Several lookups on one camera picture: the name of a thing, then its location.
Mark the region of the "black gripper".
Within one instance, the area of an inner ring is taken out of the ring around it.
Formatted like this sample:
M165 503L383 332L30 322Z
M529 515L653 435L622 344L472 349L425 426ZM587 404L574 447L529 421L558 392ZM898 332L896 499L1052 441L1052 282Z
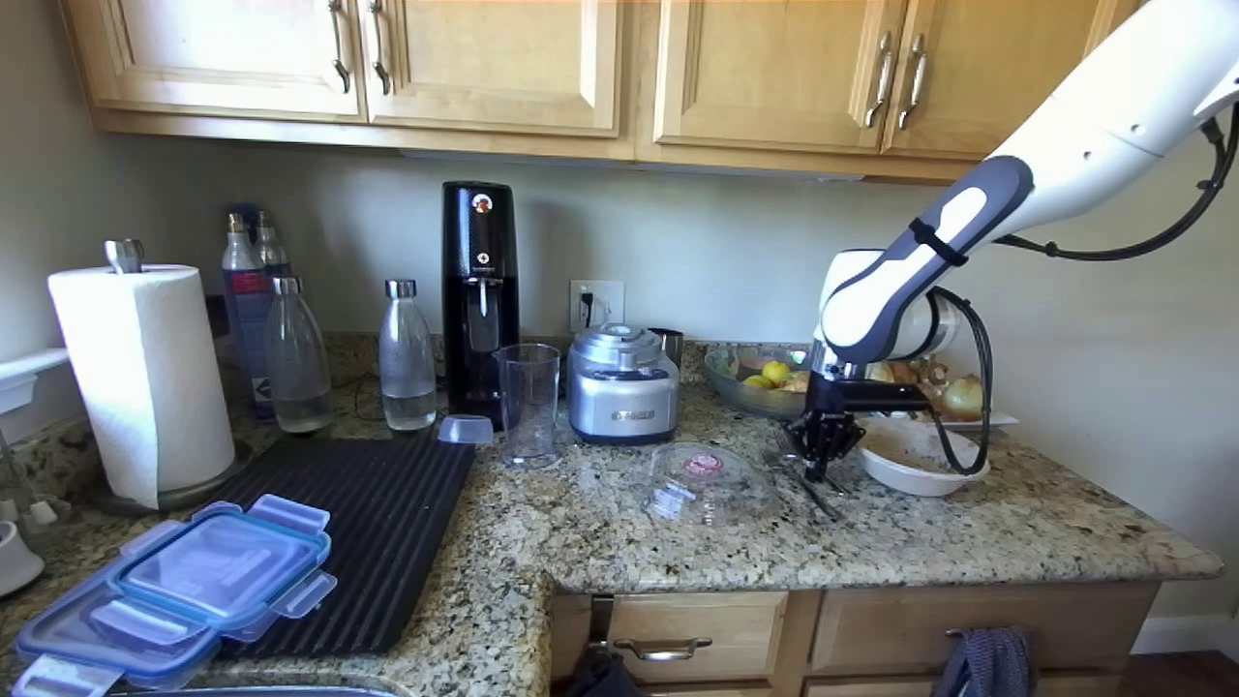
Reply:
M862 426L858 416L875 411L924 411L929 401L911 383L871 383L871 380L808 380L808 408L805 408L805 437L789 435L795 456L802 460L805 482L823 482L823 450L839 460L848 456Z

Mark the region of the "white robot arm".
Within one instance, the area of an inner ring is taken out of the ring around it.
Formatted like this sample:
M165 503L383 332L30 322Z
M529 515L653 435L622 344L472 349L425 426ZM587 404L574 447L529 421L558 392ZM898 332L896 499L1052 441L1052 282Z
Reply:
M835 253L818 301L805 411L786 426L822 482L862 437L867 411L924 411L914 388L862 367L929 353L950 310L972 305L937 278L982 241L1029 247L1021 229L1076 216L1144 180L1184 137L1212 145L1202 198L1149 241L1087 253L1129 260L1190 234L1234 166L1239 0L1146 0L993 154L933 198L887 247Z

